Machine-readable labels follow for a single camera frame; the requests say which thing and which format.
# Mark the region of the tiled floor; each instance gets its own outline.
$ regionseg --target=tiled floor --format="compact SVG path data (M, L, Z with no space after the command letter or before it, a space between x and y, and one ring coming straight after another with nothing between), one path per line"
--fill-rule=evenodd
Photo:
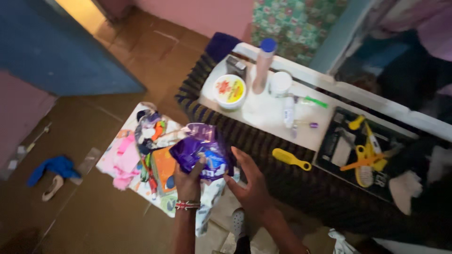
M20 243L17 248L33 250L38 246L36 253L41 250L46 254L165 254L171 248L173 220L130 189L115 189L111 177L96 169L84 177L80 186L67 181L46 203L41 201L41 195L52 181L51 173L46 173L35 187L25 186L33 169L47 158L65 154L77 166L92 147L104 151L140 101L153 102L159 111L181 124L188 122L173 96L208 38L137 10L121 24L102 24L95 38L148 91L58 99L24 143L30 142L49 121L51 131L39 139L10 179L0 182L0 246L16 236ZM229 234L229 216L238 205L226 190L212 213L207 236L197 240L197 253L220 250ZM334 241L327 236L326 227L290 207L280 207L288 220L301 223L310 233L304 241L316 250L313 253L332 252ZM256 231L252 245L265 249L261 247L265 244L274 252L266 232Z

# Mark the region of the purple bag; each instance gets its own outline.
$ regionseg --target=purple bag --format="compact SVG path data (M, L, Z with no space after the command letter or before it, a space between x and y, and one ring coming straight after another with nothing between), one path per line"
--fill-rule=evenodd
M213 182L222 178L224 173L234 175L234 166L229 160L229 149L218 141L221 138L215 126L189 123L182 130L188 137L179 141L169 151L180 164L182 172L189 174L202 153L206 157L206 165L199 175L201 179Z

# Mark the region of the small bottle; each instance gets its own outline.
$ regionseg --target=small bottle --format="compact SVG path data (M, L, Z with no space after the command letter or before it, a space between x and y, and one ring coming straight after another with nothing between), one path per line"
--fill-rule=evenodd
M256 79L253 82L253 93L261 94L265 90L268 70L273 62L276 51L276 41L267 38L260 42L260 51L256 61Z

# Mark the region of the purple wrapper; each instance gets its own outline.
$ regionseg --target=purple wrapper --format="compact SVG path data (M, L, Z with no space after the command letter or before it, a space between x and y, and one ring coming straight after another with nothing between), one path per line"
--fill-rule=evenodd
M170 149L170 154L180 164L184 173L189 174L196 162L199 154L206 157L206 165L199 175L201 179L215 181L228 175L234 175L234 167L230 162L229 150L221 142L221 138L216 132L215 126L203 123L189 123L183 128L188 137L179 141Z

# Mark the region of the pink wall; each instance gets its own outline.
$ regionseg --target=pink wall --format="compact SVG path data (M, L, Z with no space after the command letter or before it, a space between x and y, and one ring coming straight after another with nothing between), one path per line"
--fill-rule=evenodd
M211 38L215 32L249 41L253 0L134 0L135 4L162 19Z
M0 70L0 170L55 103L55 97Z

